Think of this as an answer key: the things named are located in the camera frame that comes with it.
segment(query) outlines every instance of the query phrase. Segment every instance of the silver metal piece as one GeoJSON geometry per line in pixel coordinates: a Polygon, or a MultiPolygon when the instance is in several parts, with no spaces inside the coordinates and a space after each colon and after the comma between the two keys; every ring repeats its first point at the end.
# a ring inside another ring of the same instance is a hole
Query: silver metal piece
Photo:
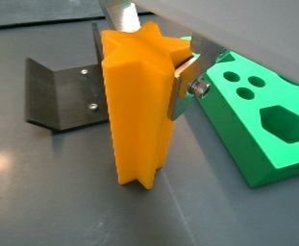
{"type": "Polygon", "coordinates": [[[134,3],[129,0],[99,0],[99,4],[114,29],[127,33],[134,33],[141,29],[134,3]]]}
{"type": "Polygon", "coordinates": [[[83,75],[87,75],[88,74],[88,71],[86,69],[82,70],[82,74],[83,75]]]}
{"type": "Polygon", "coordinates": [[[98,104],[90,104],[90,105],[88,105],[88,109],[90,109],[91,111],[96,111],[98,108],[99,108],[99,105],[98,105],[98,104]]]}
{"type": "Polygon", "coordinates": [[[211,84],[203,80],[202,77],[195,79],[187,87],[187,92],[193,94],[198,99],[203,99],[210,90],[211,84]]]}
{"type": "Polygon", "coordinates": [[[210,84],[205,83],[201,77],[217,63],[221,46],[198,34],[193,34],[191,50],[201,56],[190,58],[175,71],[175,88],[169,109],[173,120],[177,120],[185,113],[191,104],[193,96],[195,95],[202,99],[209,92],[210,84]]]}

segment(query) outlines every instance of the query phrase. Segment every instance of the hexagonal hole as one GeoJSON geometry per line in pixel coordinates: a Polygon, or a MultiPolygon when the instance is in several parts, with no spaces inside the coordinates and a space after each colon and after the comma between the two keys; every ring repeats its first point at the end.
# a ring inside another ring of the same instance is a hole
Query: hexagonal hole
{"type": "Polygon", "coordinates": [[[282,106],[259,110],[263,129],[286,143],[299,142],[299,115],[282,106]]]}

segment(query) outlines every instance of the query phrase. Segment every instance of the gray table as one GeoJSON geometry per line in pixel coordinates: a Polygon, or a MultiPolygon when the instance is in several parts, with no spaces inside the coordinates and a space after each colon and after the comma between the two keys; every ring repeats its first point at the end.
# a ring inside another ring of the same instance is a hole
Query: gray table
{"type": "Polygon", "coordinates": [[[250,189],[198,104],[154,190],[119,185],[110,124],[54,135],[24,122],[27,57],[96,62],[90,22],[0,31],[0,246],[299,245],[299,176],[250,189]]]}

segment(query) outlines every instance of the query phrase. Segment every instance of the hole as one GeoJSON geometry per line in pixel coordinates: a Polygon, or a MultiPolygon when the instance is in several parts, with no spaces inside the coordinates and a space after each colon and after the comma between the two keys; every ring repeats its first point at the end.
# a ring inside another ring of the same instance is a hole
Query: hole
{"type": "Polygon", "coordinates": [[[249,77],[249,82],[250,82],[251,85],[254,85],[257,87],[265,87],[266,86],[265,81],[261,78],[255,77],[255,76],[250,76],[249,77]]]}
{"type": "Polygon", "coordinates": [[[239,82],[241,81],[239,75],[234,72],[225,72],[223,77],[230,82],[239,82]]]}
{"type": "Polygon", "coordinates": [[[259,110],[263,129],[286,143],[299,142],[299,115],[282,106],[259,110]]]}
{"type": "Polygon", "coordinates": [[[246,100],[251,100],[254,98],[254,92],[249,88],[245,87],[238,88],[237,93],[246,100]]]}

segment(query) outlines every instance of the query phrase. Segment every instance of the circular hole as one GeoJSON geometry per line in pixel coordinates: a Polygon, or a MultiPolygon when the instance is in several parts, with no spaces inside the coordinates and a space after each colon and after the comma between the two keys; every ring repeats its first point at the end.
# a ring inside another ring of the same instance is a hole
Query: circular hole
{"type": "Polygon", "coordinates": [[[254,92],[249,88],[238,88],[237,93],[246,100],[251,100],[254,98],[254,92]]]}
{"type": "Polygon", "coordinates": [[[249,82],[257,87],[265,87],[266,86],[265,81],[255,76],[249,77],[249,82]]]}
{"type": "Polygon", "coordinates": [[[225,72],[223,73],[223,77],[230,82],[238,82],[238,81],[241,81],[239,75],[237,73],[233,73],[233,72],[225,72]]]}

